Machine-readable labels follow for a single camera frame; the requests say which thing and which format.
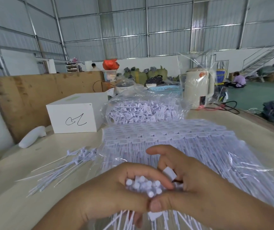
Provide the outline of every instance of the beige tabletop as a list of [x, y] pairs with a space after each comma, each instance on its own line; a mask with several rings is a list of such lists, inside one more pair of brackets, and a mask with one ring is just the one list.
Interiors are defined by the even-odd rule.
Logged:
[[[190, 111], [190, 119], [207, 119], [229, 130], [255, 148], [255, 154], [264, 166], [274, 168], [274, 131], [226, 111]], [[42, 216], [65, 194], [92, 178], [96, 168], [87, 162], [79, 170], [54, 188], [26, 198], [37, 179], [15, 180], [32, 175], [32, 170], [66, 155], [66, 151], [81, 147], [98, 147], [102, 130], [95, 133], [54, 134], [51, 130], [27, 149], [14, 146], [0, 160], [0, 229], [31, 229]]]

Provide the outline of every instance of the purple shirt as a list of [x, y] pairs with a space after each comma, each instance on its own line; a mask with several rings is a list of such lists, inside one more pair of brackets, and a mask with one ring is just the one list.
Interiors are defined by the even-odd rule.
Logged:
[[242, 75], [235, 76], [234, 83], [237, 83], [236, 87], [241, 87], [242, 85], [245, 85], [245, 77]]

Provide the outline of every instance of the orange bag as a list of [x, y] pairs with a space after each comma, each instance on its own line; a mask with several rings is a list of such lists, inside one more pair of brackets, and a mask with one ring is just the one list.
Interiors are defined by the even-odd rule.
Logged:
[[119, 68], [119, 64], [116, 62], [117, 59], [104, 60], [103, 68], [105, 70], [117, 70]]

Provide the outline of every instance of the white box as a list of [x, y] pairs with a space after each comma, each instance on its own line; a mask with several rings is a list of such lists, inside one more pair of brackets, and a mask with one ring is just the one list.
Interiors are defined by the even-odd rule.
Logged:
[[94, 132], [102, 123], [106, 92], [76, 93], [47, 105], [54, 133]]

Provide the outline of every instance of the handwritten black marking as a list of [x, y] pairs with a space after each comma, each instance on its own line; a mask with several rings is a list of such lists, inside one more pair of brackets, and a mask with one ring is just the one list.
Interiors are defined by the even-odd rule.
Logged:
[[84, 114], [84, 113], [82, 113], [80, 116], [78, 116], [78, 117], [76, 117], [76, 118], [74, 118], [74, 119], [72, 119], [71, 117], [67, 118], [67, 120], [66, 120], [66, 125], [70, 126], [70, 125], [74, 124], [76, 121], [73, 122], [73, 120], [75, 120], [75, 119], [77, 119], [77, 118], [79, 118], [79, 120], [78, 120], [78, 122], [77, 122], [77, 125], [78, 125], [78, 126], [81, 126], [81, 125], [86, 124], [87, 122], [86, 122], [86, 123], [83, 123], [83, 124], [79, 124], [79, 121], [81, 120], [81, 117], [83, 116], [83, 114]]

